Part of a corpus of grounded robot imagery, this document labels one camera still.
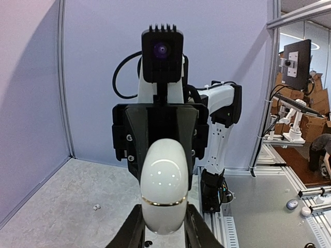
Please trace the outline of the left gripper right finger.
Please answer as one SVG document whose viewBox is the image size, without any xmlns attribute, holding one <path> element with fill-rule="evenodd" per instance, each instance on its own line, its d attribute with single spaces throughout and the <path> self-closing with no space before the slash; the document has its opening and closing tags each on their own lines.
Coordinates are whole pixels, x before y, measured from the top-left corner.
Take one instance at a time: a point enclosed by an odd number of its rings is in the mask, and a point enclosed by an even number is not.
<svg viewBox="0 0 331 248">
<path fill-rule="evenodd" d="M 185 247 L 224 248 L 192 204 L 187 204 L 185 215 Z"/>
</svg>

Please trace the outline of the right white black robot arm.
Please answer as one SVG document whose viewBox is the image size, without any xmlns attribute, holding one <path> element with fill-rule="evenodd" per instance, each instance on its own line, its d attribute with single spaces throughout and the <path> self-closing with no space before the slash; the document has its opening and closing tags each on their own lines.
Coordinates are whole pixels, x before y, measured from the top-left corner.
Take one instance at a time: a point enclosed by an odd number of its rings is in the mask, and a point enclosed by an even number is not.
<svg viewBox="0 0 331 248">
<path fill-rule="evenodd" d="M 224 179 L 225 147 L 242 108 L 242 88 L 214 81 L 202 89 L 170 83 L 139 82 L 138 102 L 118 104 L 112 110 L 113 146 L 118 160 L 126 159 L 137 179 L 146 170 L 148 150 L 159 144 L 163 168 L 180 164 L 192 175 L 196 160 L 207 159 L 201 172 L 204 212 L 220 211 L 228 198 Z"/>
</svg>

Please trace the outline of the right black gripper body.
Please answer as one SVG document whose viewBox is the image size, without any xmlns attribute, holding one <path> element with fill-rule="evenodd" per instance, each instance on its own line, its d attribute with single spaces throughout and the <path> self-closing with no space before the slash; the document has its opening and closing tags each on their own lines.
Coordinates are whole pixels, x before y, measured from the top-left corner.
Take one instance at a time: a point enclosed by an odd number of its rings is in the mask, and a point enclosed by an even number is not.
<svg viewBox="0 0 331 248">
<path fill-rule="evenodd" d="M 196 159 L 203 159 L 208 143 L 208 108 L 202 103 L 118 104 L 112 110 L 113 147 L 117 160 L 127 159 L 129 172 L 141 179 L 149 147 L 157 140 L 178 141 L 192 180 Z"/>
</svg>

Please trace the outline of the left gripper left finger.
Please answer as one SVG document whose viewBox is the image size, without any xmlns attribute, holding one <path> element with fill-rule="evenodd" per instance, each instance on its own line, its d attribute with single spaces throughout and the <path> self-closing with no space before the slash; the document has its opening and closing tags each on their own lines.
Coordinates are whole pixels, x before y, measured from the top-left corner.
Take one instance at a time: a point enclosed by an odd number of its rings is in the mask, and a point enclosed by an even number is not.
<svg viewBox="0 0 331 248">
<path fill-rule="evenodd" d="M 136 204 L 106 248 L 142 248 L 145 242 L 145 222 L 142 206 Z"/>
</svg>

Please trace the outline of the white earbud charging case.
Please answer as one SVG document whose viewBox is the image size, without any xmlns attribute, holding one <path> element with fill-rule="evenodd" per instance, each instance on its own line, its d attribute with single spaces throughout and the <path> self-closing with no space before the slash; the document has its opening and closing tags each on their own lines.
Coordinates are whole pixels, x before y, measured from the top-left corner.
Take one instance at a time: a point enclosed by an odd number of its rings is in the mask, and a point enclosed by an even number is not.
<svg viewBox="0 0 331 248">
<path fill-rule="evenodd" d="M 142 214 L 147 228 L 169 235 L 182 225 L 187 208 L 189 173 L 182 145 L 155 141 L 148 149 L 140 179 Z"/>
</svg>

